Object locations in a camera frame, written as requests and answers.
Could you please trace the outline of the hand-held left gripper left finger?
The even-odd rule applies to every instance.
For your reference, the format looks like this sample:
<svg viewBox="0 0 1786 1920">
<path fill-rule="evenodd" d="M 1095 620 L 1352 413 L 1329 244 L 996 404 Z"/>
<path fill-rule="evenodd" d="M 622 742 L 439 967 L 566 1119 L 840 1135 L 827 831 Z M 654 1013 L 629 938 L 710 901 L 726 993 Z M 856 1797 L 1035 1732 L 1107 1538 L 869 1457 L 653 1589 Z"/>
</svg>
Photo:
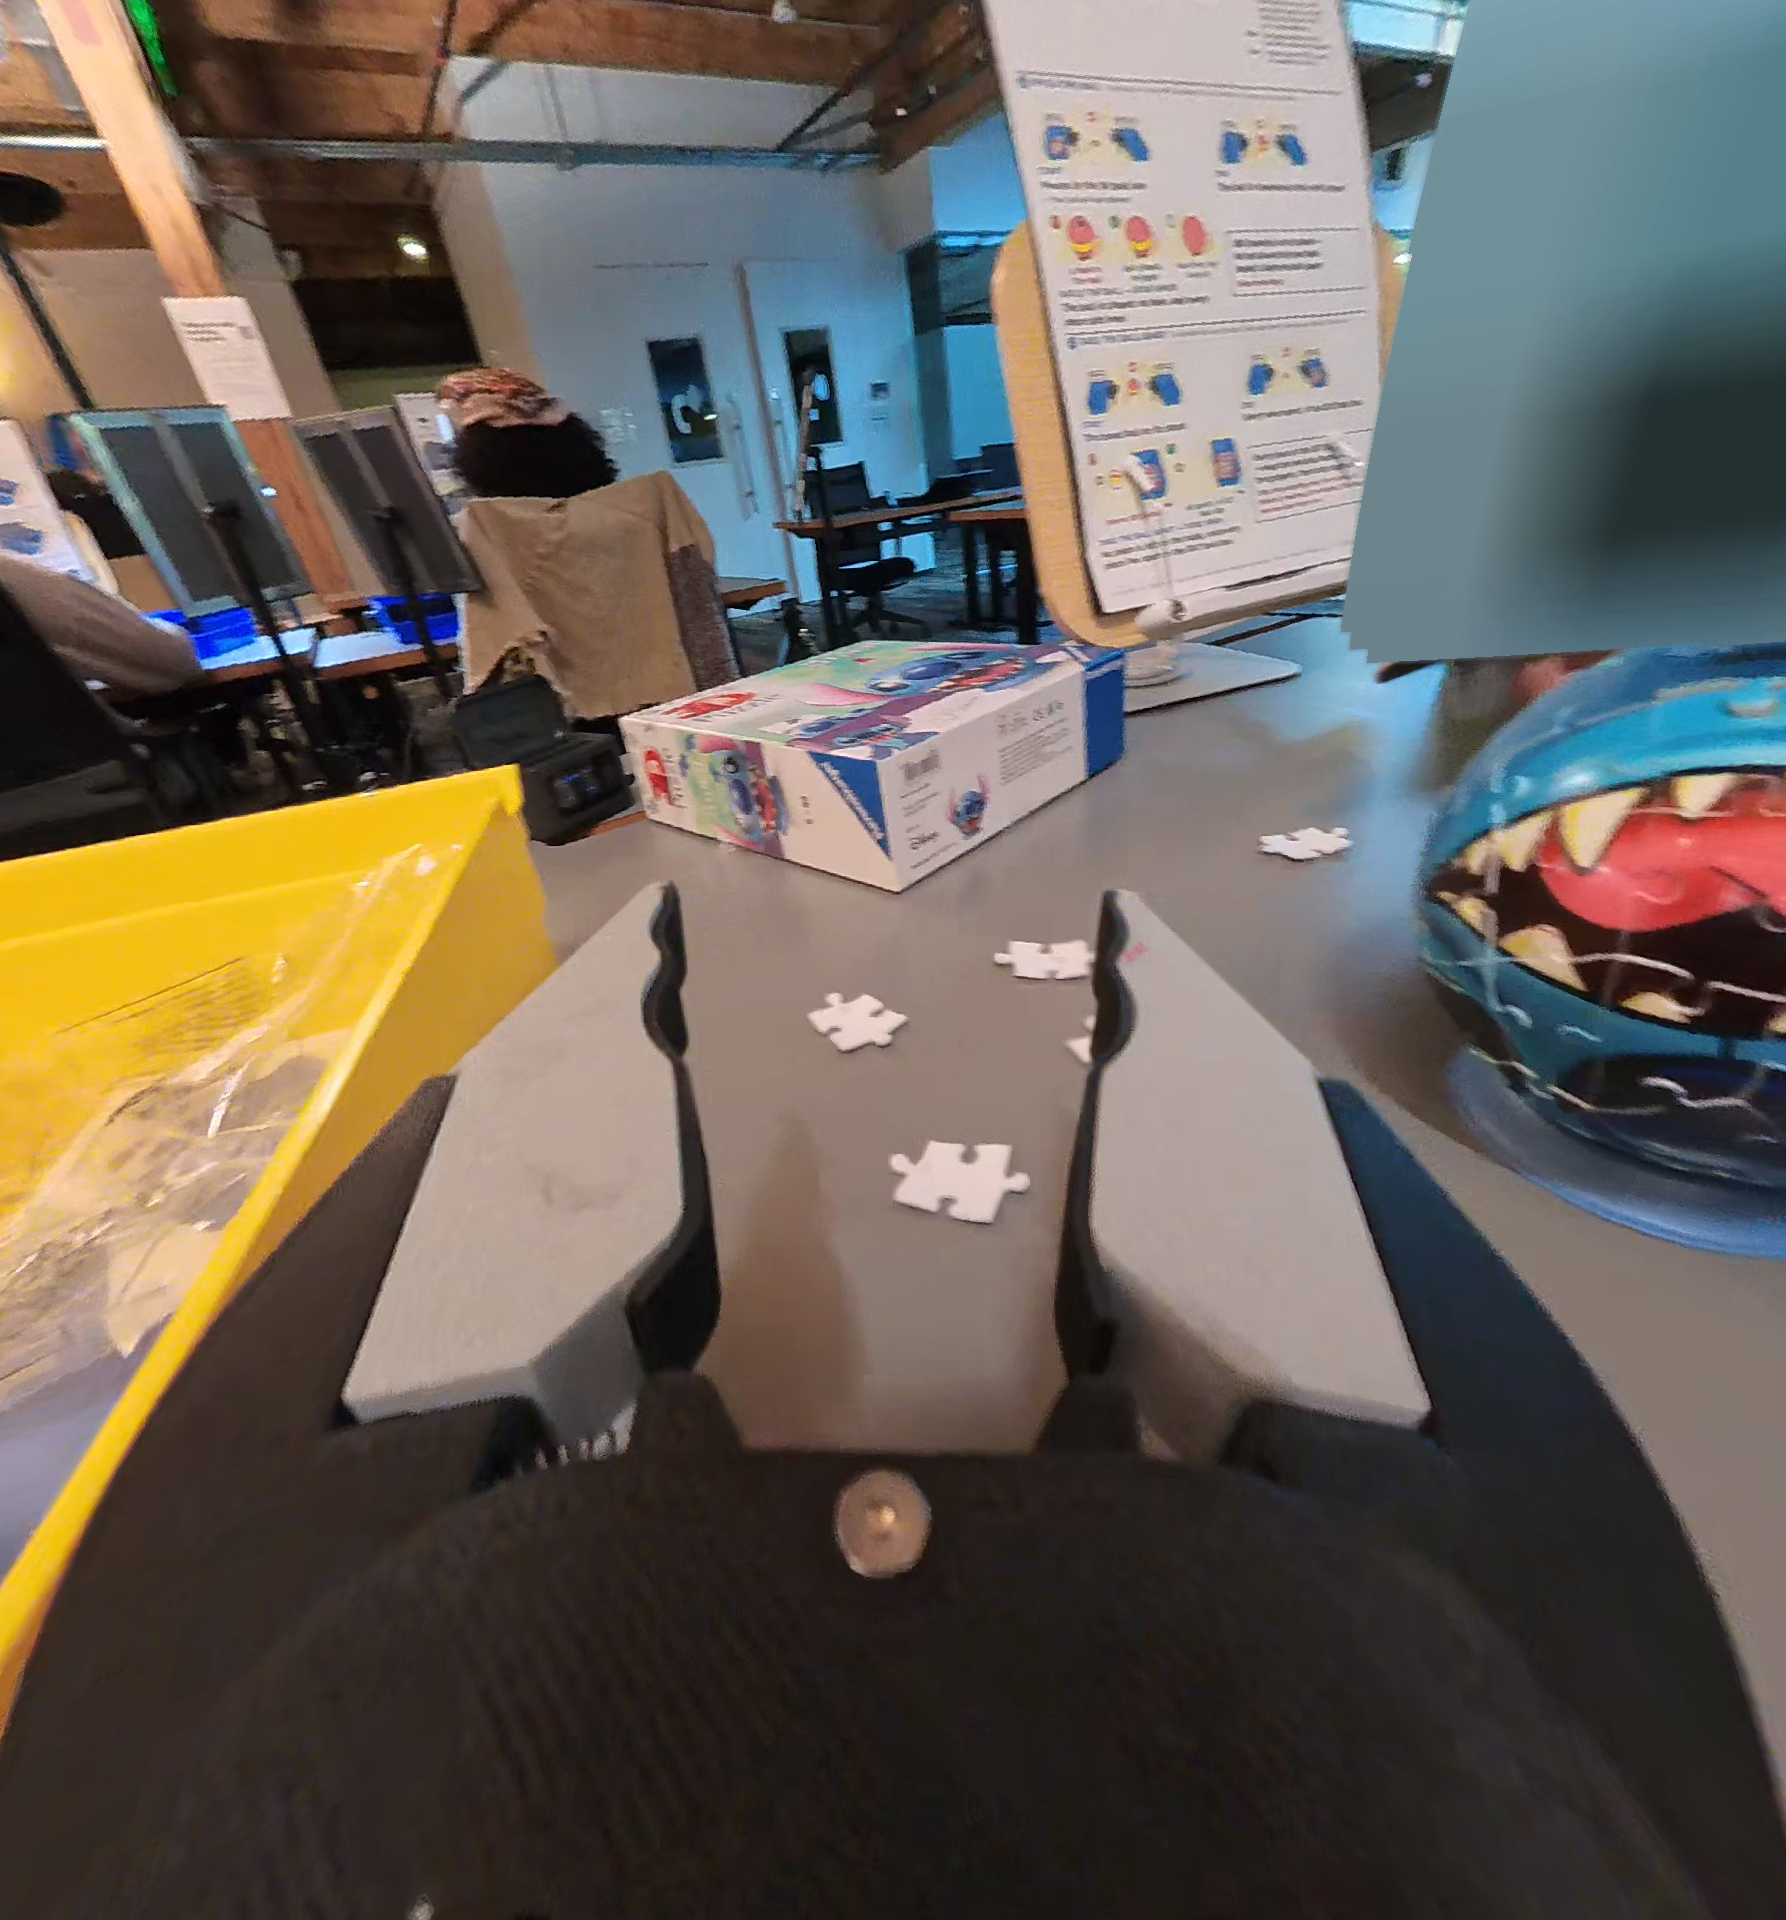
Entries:
<svg viewBox="0 0 1786 1920">
<path fill-rule="evenodd" d="M 458 1063 L 344 1387 L 362 1424 L 520 1401 L 629 1426 L 713 1338 L 713 1202 L 654 882 Z"/>
</svg>

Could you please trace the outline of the dark wall poster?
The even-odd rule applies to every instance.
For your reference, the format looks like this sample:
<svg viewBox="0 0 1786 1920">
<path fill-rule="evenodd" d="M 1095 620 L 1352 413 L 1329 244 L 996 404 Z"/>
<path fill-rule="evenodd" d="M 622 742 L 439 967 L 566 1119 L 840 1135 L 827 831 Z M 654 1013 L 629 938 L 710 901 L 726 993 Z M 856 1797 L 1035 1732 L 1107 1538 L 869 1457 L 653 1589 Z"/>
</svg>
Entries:
<svg viewBox="0 0 1786 1920">
<path fill-rule="evenodd" d="M 845 439 L 831 333 L 826 325 L 781 328 L 796 442 L 834 446 Z"/>
<path fill-rule="evenodd" d="M 726 455 L 701 337 L 654 337 L 644 349 L 671 462 L 674 467 L 720 462 Z"/>
</svg>

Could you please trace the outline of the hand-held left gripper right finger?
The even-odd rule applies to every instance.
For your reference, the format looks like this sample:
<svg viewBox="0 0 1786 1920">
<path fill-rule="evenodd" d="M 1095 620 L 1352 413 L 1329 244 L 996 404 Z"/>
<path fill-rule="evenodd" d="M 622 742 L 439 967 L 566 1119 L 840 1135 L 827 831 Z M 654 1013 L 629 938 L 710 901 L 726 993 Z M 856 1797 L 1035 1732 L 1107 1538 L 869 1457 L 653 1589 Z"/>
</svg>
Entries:
<svg viewBox="0 0 1786 1920">
<path fill-rule="evenodd" d="M 1102 895 L 1053 1283 L 1072 1381 L 1144 1435 L 1257 1405 L 1422 1430 L 1403 1332 L 1312 1062 L 1137 893 Z"/>
</svg>

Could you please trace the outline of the black office chair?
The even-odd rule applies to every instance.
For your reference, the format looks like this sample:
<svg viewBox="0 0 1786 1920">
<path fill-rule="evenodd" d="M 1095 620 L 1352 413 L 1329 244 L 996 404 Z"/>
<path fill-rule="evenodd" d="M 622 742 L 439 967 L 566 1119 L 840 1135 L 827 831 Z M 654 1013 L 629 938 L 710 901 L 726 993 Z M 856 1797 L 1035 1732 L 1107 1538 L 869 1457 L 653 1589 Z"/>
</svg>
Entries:
<svg viewBox="0 0 1786 1920">
<path fill-rule="evenodd" d="M 79 676 L 0 586 L 0 861 L 183 823 L 147 736 Z"/>
<path fill-rule="evenodd" d="M 815 570 L 821 589 L 826 646 L 838 648 L 861 637 L 928 637 L 928 623 L 889 604 L 897 589 L 920 575 L 897 533 L 882 521 L 870 521 L 870 508 L 887 503 L 873 491 L 866 469 L 857 462 L 829 467 L 812 446 L 803 469 L 803 505 L 812 533 Z"/>
</svg>

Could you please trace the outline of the white stand base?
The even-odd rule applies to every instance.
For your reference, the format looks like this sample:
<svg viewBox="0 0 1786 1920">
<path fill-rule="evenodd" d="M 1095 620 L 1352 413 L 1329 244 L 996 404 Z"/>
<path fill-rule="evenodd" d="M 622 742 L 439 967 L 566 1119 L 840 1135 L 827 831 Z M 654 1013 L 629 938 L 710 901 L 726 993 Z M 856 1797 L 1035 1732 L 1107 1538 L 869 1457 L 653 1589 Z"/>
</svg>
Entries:
<svg viewBox="0 0 1786 1920">
<path fill-rule="evenodd" d="M 1124 651 L 1124 710 L 1127 716 L 1231 698 L 1283 686 L 1301 675 L 1287 659 L 1249 651 L 1301 623 L 1310 608 L 1265 611 L 1183 637 L 1137 639 Z"/>
</svg>

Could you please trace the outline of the wooden clipboard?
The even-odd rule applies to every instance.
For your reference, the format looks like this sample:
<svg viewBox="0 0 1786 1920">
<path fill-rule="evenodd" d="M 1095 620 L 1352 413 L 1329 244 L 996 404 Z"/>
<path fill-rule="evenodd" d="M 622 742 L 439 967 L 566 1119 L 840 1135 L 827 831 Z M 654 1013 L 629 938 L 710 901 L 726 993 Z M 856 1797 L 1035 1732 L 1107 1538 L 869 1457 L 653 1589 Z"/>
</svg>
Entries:
<svg viewBox="0 0 1786 1920">
<path fill-rule="evenodd" d="M 992 276 L 999 367 L 1017 421 L 1025 519 L 1035 578 L 1053 623 L 1072 639 L 1122 651 L 1202 639 L 1215 628 L 1260 614 L 1342 597 L 1348 562 L 1312 563 L 1228 589 L 1162 589 L 1156 604 L 1100 611 L 1086 567 L 1078 481 L 1057 365 L 1052 348 L 1045 269 L 1025 218 L 1003 243 Z"/>
</svg>

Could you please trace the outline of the wooden post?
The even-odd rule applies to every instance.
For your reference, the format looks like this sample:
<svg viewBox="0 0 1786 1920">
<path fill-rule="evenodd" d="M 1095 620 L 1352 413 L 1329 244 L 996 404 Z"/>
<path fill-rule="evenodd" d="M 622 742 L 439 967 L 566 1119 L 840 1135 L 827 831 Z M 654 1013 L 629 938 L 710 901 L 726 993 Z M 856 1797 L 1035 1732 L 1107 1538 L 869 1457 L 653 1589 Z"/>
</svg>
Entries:
<svg viewBox="0 0 1786 1920">
<path fill-rule="evenodd" d="M 42 19 L 105 144 L 106 160 L 155 252 L 170 298 L 243 296 L 272 349 L 293 418 L 239 423 L 253 464 L 314 595 L 333 604 L 351 578 L 318 486 L 291 437 L 298 413 L 323 412 L 329 378 L 282 276 L 279 252 L 251 201 L 219 198 L 161 102 L 134 20 L 117 2 L 42 2 Z"/>
</svg>

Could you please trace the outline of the framed screen on stand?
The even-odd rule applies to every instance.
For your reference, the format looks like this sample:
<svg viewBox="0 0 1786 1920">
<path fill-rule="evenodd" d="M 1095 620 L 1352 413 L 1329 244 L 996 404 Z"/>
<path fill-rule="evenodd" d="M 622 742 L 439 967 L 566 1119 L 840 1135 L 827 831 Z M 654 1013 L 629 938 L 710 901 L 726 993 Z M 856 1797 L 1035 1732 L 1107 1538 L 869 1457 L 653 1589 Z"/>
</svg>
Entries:
<svg viewBox="0 0 1786 1920">
<path fill-rule="evenodd" d="M 400 407 L 293 420 L 366 598 L 460 597 L 481 575 Z"/>
<path fill-rule="evenodd" d="M 68 413 L 66 431 L 119 503 L 186 615 L 251 608 L 313 586 L 251 461 L 239 423 L 217 407 Z"/>
</svg>

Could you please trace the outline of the colourful puzzle box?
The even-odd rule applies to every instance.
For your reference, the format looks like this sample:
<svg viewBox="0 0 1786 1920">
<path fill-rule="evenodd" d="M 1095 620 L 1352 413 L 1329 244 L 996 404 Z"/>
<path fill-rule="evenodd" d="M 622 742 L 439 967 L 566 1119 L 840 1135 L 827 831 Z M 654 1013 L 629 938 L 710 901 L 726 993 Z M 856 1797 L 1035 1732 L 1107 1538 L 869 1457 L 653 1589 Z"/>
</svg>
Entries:
<svg viewBox="0 0 1786 1920">
<path fill-rule="evenodd" d="M 619 729 L 650 820 L 903 893 L 1120 762 L 1124 655 L 861 639 Z"/>
</svg>

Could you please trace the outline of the white paper sign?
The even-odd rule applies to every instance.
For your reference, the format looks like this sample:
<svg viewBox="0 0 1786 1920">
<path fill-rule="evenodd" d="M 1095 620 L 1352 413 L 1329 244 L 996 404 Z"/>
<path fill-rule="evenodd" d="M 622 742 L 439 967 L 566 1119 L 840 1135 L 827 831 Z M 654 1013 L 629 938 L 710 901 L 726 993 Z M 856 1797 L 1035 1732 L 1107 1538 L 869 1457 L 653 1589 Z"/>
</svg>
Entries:
<svg viewBox="0 0 1786 1920">
<path fill-rule="evenodd" d="M 161 307 L 209 407 L 237 423 L 294 416 L 246 298 L 164 298 Z"/>
</svg>

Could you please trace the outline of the wooden table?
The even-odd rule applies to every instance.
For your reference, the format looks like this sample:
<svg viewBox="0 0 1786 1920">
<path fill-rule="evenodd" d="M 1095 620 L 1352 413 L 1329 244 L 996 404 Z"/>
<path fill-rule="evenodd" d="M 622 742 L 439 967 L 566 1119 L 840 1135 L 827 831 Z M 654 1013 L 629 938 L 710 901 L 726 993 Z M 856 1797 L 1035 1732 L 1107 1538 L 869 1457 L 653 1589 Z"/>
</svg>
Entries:
<svg viewBox="0 0 1786 1920">
<path fill-rule="evenodd" d="M 970 631 L 997 631 L 1017 620 L 1017 615 L 1025 614 L 1025 633 L 1032 633 L 1036 589 L 1032 589 L 1028 580 L 1030 555 L 1026 551 L 1025 491 L 1020 488 L 958 491 L 945 497 L 936 489 L 930 489 L 920 497 L 884 499 L 887 503 L 870 508 L 866 517 L 887 522 L 897 533 L 903 554 L 907 540 L 924 535 L 957 547 L 963 589 L 963 606 L 954 615 L 958 628 Z M 815 602 L 818 606 L 816 643 L 821 651 L 834 651 L 826 646 L 821 589 L 810 540 L 810 535 L 822 533 L 826 526 L 818 522 L 808 525 L 805 515 L 775 517 L 770 526 L 786 543 L 796 540 L 810 550 L 812 575 L 816 583 Z M 906 589 L 897 589 L 889 597 L 892 608 L 906 611 L 894 604 L 894 595 Z"/>
</svg>

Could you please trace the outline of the clear plastic bag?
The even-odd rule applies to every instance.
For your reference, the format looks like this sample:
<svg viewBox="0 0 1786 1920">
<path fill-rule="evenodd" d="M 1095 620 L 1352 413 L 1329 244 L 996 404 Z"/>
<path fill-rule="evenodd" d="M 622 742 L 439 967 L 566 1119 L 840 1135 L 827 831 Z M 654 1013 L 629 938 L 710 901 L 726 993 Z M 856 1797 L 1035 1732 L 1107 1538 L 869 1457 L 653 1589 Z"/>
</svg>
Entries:
<svg viewBox="0 0 1786 1920">
<path fill-rule="evenodd" d="M 392 852 L 223 962 L 0 1059 L 0 1418 L 138 1358 L 186 1307 L 451 854 Z"/>
</svg>

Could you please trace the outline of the black equipment case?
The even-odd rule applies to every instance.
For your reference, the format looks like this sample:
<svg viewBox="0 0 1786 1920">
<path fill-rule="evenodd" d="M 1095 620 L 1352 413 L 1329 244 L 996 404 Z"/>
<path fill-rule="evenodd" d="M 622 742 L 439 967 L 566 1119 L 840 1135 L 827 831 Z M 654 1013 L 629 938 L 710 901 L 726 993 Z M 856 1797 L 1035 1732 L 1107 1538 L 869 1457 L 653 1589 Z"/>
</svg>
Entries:
<svg viewBox="0 0 1786 1920">
<path fill-rule="evenodd" d="M 573 843 L 637 807 L 617 739 L 569 719 L 539 675 L 462 693 L 449 708 L 449 732 L 467 768 L 517 770 L 520 812 L 539 845 Z"/>
</svg>

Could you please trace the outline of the blue puzzle ball stand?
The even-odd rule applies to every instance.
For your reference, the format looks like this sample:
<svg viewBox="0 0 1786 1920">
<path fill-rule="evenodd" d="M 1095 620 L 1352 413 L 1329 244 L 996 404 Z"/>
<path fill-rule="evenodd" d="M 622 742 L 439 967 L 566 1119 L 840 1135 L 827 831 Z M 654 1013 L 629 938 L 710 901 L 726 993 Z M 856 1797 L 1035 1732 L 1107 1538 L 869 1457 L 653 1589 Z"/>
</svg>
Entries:
<svg viewBox="0 0 1786 1920">
<path fill-rule="evenodd" d="M 1786 1261 L 1786 1190 L 1709 1180 L 1579 1140 L 1537 1118 L 1471 1048 L 1456 1049 L 1445 1084 L 1496 1165 L 1570 1205 L 1665 1242 Z"/>
</svg>

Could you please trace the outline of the blue puzzle ball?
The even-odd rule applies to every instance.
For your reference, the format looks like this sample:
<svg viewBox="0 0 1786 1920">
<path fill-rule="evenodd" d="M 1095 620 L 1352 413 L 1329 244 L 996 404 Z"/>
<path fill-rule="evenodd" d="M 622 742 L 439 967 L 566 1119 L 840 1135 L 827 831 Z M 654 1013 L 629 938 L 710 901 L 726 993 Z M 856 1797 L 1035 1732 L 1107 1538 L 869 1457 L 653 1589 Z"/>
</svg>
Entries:
<svg viewBox="0 0 1786 1920">
<path fill-rule="evenodd" d="M 1456 778 L 1417 886 L 1427 978 L 1522 1113 L 1786 1194 L 1786 641 L 1572 670 Z"/>
</svg>

